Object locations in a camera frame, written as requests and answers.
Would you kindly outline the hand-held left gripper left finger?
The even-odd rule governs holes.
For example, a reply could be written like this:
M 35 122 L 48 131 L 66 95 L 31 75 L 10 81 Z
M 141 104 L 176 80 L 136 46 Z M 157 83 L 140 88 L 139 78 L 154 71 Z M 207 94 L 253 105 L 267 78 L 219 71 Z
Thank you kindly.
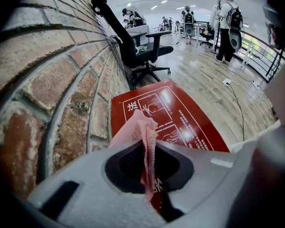
M 127 164 L 141 141 L 84 155 L 42 181 L 27 210 L 45 228 L 161 228 L 165 220 L 145 196 L 140 171 Z

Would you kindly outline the black office chair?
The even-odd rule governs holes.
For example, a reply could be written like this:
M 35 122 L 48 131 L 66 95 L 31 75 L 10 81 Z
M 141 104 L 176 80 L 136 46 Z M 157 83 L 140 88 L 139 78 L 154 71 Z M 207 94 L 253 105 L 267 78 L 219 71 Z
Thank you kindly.
M 157 67 L 152 65 L 157 61 L 158 57 L 167 55 L 173 51 L 172 46 L 160 44 L 161 36 L 171 34 L 171 31 L 146 32 L 137 35 L 136 37 L 145 35 L 147 38 L 153 38 L 153 42 L 145 44 L 146 49 L 140 52 L 135 47 L 133 37 L 122 27 L 108 6 L 107 0 L 91 0 L 91 4 L 93 11 L 97 15 L 104 17 L 117 34 L 114 39 L 119 45 L 121 60 L 126 67 L 132 69 L 132 78 L 129 80 L 131 89 L 135 89 L 147 75 L 152 76 L 156 81 L 160 82 L 160 79 L 155 74 L 156 71 L 167 71 L 167 74 L 171 74 L 169 67 Z

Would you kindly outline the person in white shirt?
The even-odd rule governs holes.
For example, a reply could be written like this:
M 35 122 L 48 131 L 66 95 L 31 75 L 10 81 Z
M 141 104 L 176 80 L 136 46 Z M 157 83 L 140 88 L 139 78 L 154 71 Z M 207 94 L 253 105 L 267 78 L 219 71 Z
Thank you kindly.
M 228 228 L 285 228 L 285 65 L 265 92 L 278 120 L 255 137 L 231 146 L 232 152 L 255 149 Z

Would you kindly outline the pink cloth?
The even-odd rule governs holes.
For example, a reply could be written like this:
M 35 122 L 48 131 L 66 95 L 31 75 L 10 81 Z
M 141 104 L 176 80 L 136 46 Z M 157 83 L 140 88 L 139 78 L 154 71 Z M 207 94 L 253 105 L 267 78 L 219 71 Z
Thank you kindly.
M 157 123 L 143 114 L 141 110 L 134 110 L 130 119 L 121 127 L 112 138 L 109 147 L 126 144 L 132 141 L 143 143 L 143 174 L 141 183 L 145 185 L 145 196 L 151 201 L 154 195 L 155 185 L 155 146 Z

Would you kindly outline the black coat stand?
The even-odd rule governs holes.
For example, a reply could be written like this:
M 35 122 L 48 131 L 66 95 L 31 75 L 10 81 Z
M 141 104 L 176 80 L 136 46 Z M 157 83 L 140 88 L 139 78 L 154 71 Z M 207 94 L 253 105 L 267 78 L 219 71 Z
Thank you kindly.
M 221 10 L 221 1 L 222 0 L 216 0 L 217 1 L 217 11 Z M 215 31 L 215 44 L 213 45 L 213 51 L 214 53 L 217 52 L 217 48 L 218 48 L 218 41 L 219 41 L 219 35 L 220 35 L 220 18 L 217 17 L 218 20 L 218 26 L 217 26 L 217 30 Z

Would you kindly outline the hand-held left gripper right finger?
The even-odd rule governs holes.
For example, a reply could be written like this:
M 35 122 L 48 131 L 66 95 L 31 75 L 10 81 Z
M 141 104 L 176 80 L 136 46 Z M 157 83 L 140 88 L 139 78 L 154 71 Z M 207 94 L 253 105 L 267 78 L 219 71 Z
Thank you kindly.
M 231 228 L 234 202 L 249 173 L 254 143 L 237 153 L 204 151 L 164 141 L 157 146 L 188 160 L 193 174 L 179 190 L 169 191 L 174 208 L 183 215 L 161 228 Z

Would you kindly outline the black metal railing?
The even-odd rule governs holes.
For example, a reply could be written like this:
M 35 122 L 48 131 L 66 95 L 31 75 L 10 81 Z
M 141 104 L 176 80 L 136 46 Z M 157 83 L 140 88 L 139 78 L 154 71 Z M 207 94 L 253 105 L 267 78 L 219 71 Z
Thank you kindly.
M 285 63 L 285 52 L 277 50 L 258 37 L 241 31 L 242 45 L 235 56 L 269 82 Z

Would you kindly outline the red fire extinguisher box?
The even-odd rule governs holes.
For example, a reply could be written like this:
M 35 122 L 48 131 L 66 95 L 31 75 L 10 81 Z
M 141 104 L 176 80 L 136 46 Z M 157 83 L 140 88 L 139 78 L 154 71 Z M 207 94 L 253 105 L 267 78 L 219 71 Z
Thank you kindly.
M 179 190 L 193 174 L 188 160 L 157 146 L 157 141 L 204 151 L 230 153 L 222 137 L 199 106 L 173 81 L 158 82 L 112 99 L 111 124 L 113 137 L 130 119 L 134 110 L 141 110 L 158 125 L 155 146 L 155 185 L 151 204 L 163 214 L 172 206 L 169 191 Z M 131 152 L 127 164 L 143 174 L 144 153 Z

